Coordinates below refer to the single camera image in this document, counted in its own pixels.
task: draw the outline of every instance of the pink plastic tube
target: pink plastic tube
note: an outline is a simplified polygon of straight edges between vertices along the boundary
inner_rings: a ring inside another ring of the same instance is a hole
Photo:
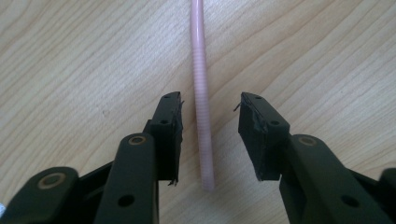
[[[215,189],[215,177],[207,93],[203,0],[191,0],[191,42],[202,187],[212,191]]]

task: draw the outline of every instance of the wood grain surface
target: wood grain surface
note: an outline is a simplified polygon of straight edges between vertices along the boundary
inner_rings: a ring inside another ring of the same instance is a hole
[[[396,2],[205,1],[217,188],[201,190],[190,1],[0,1],[0,203],[34,174],[112,161],[160,97],[181,91],[180,181],[161,223],[288,223],[278,182],[258,182],[237,133],[240,93],[348,168],[396,167]]]

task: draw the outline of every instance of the screw hole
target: screw hole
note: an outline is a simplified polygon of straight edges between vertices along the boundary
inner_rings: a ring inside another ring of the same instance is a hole
[[[341,200],[343,201],[343,203],[345,203],[348,206],[359,207],[359,202],[356,199],[354,199],[354,198],[352,198],[350,196],[343,195],[341,197]]]
[[[146,142],[146,138],[144,136],[135,136],[129,139],[129,144],[130,145],[142,145],[144,142]]]
[[[309,146],[309,147],[312,147],[317,144],[317,141],[315,141],[315,139],[313,139],[311,137],[300,137],[298,140],[300,143],[302,143],[306,146]]]
[[[39,189],[52,189],[61,185],[65,180],[66,175],[64,173],[53,173],[41,178],[37,186]]]
[[[124,195],[119,198],[119,206],[120,207],[128,207],[129,205],[134,203],[134,196],[132,195]]]

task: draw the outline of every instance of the ribbed tube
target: ribbed tube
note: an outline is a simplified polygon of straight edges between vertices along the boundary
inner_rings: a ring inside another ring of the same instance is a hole
[[[213,173],[202,0],[191,1],[191,43],[202,187],[204,190],[212,191],[215,189],[215,177]]]

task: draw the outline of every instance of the light wood surface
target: light wood surface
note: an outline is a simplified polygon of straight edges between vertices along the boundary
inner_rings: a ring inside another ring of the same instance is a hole
[[[266,98],[292,133],[324,140],[377,179],[396,167],[395,1],[205,1],[217,189],[201,190],[190,1],[0,2],[0,203],[52,166],[112,161],[160,97],[181,91],[180,182],[161,223],[288,223],[237,133],[240,93]]]

